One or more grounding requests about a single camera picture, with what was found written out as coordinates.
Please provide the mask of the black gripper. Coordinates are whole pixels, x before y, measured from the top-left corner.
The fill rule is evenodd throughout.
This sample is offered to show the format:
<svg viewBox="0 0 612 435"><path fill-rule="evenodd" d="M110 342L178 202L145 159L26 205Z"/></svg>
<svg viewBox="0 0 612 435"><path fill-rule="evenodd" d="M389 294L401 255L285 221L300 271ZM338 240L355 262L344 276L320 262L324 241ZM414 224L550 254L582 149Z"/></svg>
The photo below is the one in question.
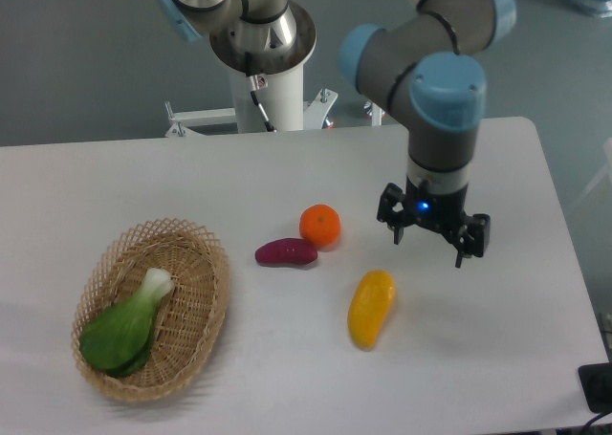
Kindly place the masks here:
<svg viewBox="0 0 612 435"><path fill-rule="evenodd" d="M491 216L466 214L467 185L444 195L433 194L428 187L428 182L420 186L407 178L405 192L393 183L384 188L377 220L392 231L393 243L401 243L405 228L417 226L441 234L455 247L457 269L464 259L482 258L490 242Z"/></svg>

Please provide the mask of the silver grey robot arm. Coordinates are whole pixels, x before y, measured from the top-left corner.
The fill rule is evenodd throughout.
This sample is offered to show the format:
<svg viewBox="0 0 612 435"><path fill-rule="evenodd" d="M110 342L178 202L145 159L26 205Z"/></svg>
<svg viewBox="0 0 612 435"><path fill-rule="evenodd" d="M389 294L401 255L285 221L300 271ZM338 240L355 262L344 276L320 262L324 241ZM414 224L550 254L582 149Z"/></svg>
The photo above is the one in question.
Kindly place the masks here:
<svg viewBox="0 0 612 435"><path fill-rule="evenodd" d="M475 55L514 27L514 0L409 0L415 19L389 31L363 24L339 49L339 69L409 134L405 186L388 185L377 218L401 240L411 226L442 235L459 259L481 257L491 219L465 198L487 81ZM232 77L242 133L306 126L303 66L317 42L292 0L158 0L187 41L207 37Z"/></svg>

